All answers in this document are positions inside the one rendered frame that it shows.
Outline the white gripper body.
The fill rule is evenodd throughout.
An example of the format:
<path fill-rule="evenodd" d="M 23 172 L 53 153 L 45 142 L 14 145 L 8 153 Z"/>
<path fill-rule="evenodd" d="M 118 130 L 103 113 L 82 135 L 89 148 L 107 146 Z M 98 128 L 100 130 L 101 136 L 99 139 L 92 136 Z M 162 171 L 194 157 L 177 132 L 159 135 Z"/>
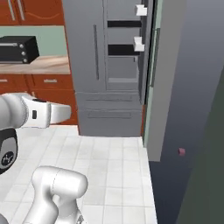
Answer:
<path fill-rule="evenodd" d="M 62 123 L 71 117 L 72 110 L 70 105 L 52 103 L 50 124 Z"/>

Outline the grey fridge drawer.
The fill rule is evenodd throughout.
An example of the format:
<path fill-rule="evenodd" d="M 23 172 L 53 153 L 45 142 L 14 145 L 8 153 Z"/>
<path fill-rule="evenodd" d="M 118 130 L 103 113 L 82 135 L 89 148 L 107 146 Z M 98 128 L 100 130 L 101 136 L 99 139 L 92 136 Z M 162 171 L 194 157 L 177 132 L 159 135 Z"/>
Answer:
<path fill-rule="evenodd" d="M 87 137 L 139 137 L 141 110 L 78 111 L 80 134 Z"/>
<path fill-rule="evenodd" d="M 78 109 L 141 109 L 137 93 L 81 93 L 75 94 Z"/>

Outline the grey closed fridge door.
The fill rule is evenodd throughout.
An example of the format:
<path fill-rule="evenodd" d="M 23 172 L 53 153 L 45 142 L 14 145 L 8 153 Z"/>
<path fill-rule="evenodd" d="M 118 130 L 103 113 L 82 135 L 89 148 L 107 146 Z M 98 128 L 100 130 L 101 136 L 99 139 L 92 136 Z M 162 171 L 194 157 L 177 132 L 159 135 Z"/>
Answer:
<path fill-rule="evenodd" d="M 104 92 L 105 42 L 102 0 L 63 0 L 66 37 L 77 92 Z M 97 26 L 99 75 L 95 71 L 94 27 Z"/>

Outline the grey fridge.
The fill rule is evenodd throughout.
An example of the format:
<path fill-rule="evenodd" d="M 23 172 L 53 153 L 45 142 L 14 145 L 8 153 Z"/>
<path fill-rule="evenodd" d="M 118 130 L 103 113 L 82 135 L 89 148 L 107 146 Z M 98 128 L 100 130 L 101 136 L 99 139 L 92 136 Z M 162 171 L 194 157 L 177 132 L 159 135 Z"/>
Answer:
<path fill-rule="evenodd" d="M 147 81 L 151 22 L 155 0 L 102 0 L 104 15 L 106 89 L 104 92 L 89 93 L 137 93 L 141 110 Z M 138 17 L 135 6 L 143 4 L 145 17 Z M 134 51 L 134 37 L 141 37 L 145 45 L 143 52 Z"/>

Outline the grey open fridge door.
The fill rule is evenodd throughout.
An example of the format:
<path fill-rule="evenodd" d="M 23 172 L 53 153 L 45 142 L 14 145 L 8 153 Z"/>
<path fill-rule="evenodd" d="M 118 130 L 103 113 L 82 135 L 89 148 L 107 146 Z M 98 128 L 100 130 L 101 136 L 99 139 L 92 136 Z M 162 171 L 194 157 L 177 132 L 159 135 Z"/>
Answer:
<path fill-rule="evenodd" d="M 187 0 L 157 0 L 143 136 L 148 160 L 153 162 L 158 162 L 162 153 L 186 3 Z M 157 66 L 154 87 L 151 87 L 157 28 L 160 28 Z"/>

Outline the red-brown base cupboards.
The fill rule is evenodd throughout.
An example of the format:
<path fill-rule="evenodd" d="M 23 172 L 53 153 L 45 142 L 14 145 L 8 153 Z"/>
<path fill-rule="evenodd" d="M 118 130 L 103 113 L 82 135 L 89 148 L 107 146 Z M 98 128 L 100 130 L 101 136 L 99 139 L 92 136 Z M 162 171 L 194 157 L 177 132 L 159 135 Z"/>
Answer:
<path fill-rule="evenodd" d="M 77 125 L 77 108 L 70 74 L 0 74 L 0 94 L 25 92 L 41 100 L 70 105 L 71 118 L 61 125 Z"/>

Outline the black toaster oven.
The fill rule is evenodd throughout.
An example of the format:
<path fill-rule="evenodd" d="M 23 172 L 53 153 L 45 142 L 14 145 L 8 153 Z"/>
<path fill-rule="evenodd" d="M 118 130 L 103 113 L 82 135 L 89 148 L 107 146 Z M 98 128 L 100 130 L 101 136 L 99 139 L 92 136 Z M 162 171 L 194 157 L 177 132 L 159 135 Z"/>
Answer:
<path fill-rule="evenodd" d="M 0 64 L 31 64 L 39 56 L 35 36 L 0 38 Z"/>

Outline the white box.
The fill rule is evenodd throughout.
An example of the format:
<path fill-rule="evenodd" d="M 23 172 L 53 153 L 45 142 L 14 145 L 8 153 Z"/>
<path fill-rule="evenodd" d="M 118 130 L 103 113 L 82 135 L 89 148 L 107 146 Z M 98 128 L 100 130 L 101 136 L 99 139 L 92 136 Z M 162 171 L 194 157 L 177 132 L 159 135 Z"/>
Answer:
<path fill-rule="evenodd" d="M 137 4 L 135 6 L 135 13 L 138 17 L 145 17 L 147 15 L 148 9 L 143 4 Z"/>
<path fill-rule="evenodd" d="M 143 52 L 145 45 L 143 44 L 141 37 L 134 37 L 134 51 L 135 52 Z"/>

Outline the red-brown wall cupboards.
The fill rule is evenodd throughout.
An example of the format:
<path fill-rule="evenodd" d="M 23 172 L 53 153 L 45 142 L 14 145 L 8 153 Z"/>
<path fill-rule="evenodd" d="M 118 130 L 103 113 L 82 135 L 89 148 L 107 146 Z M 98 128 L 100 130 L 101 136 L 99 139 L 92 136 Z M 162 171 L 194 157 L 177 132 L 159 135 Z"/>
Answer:
<path fill-rule="evenodd" d="M 0 25 L 63 25 L 62 0 L 0 0 Z"/>

